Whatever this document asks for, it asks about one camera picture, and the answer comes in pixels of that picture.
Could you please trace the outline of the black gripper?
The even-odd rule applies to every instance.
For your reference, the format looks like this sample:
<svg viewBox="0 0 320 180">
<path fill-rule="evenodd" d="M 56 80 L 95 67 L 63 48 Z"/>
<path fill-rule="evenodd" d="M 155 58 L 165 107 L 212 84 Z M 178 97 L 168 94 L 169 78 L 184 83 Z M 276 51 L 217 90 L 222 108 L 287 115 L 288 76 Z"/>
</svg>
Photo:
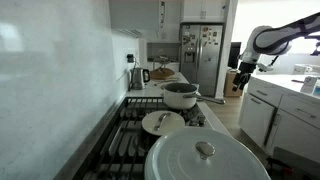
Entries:
<svg viewBox="0 0 320 180">
<path fill-rule="evenodd" d="M 251 74 L 255 70 L 256 65 L 246 62 L 241 62 L 239 72 L 236 74 L 233 80 L 233 91 L 243 90 L 245 85 L 248 83 Z"/>
</svg>

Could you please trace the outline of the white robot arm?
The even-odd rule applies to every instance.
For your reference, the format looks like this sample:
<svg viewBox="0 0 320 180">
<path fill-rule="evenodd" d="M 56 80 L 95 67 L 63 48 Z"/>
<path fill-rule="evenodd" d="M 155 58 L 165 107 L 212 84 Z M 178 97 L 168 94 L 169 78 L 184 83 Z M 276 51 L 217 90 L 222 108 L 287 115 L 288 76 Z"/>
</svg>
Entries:
<svg viewBox="0 0 320 180">
<path fill-rule="evenodd" d="M 280 55 L 291 49 L 291 42 L 320 31 L 320 12 L 304 17 L 284 26 L 258 26 L 250 34 L 247 45 L 238 57 L 241 61 L 233 80 L 233 91 L 243 90 L 255 69 L 271 71 Z"/>
</svg>

